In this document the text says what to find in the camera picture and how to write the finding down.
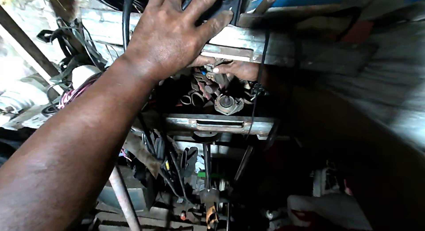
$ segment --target rusty pipe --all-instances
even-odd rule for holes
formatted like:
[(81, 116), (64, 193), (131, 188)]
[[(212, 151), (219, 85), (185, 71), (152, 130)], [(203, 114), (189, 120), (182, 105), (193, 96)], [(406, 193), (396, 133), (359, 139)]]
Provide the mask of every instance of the rusty pipe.
[(120, 203), (122, 212), (127, 220), (131, 231), (141, 231), (139, 220), (135, 214), (133, 203), (130, 200), (127, 188), (125, 187), (124, 179), (122, 178), (118, 166), (114, 166), (112, 173), (109, 176), (109, 182), (116, 195), (118, 203)]

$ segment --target round metal flange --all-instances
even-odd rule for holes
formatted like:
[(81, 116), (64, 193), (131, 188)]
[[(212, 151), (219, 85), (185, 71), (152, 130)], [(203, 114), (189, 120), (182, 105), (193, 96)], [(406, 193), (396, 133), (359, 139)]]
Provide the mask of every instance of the round metal flange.
[(221, 94), (215, 99), (214, 108), (222, 114), (231, 115), (243, 109), (243, 100)]

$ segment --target rubber hose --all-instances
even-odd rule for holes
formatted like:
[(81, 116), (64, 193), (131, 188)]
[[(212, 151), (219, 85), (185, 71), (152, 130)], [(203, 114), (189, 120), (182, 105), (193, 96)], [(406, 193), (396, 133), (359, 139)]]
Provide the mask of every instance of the rubber hose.
[(127, 50), (130, 42), (130, 13), (133, 7), (133, 0), (124, 0), (122, 8), (122, 42), (124, 51)]

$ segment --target red object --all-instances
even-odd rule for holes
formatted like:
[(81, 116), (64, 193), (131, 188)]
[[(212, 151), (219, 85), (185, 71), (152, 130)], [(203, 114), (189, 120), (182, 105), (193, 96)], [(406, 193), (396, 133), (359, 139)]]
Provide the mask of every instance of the red object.
[(181, 214), (180, 214), (180, 219), (181, 220), (183, 220), (183, 221), (185, 221), (186, 220), (186, 212), (182, 212)]
[(353, 25), (348, 33), (341, 39), (341, 42), (362, 43), (369, 38), (374, 22), (360, 21)]

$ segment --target wooden plank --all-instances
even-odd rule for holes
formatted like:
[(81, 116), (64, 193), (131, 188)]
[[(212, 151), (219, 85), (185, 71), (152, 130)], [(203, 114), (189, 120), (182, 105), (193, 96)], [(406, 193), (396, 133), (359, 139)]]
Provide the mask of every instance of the wooden plank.
[[(16, 24), (10, 15), (0, 6), (0, 35), (30, 64), (49, 84), (49, 79), (59, 75), (59, 71), (46, 58), (28, 35)], [(61, 94), (59, 86), (54, 89)]]

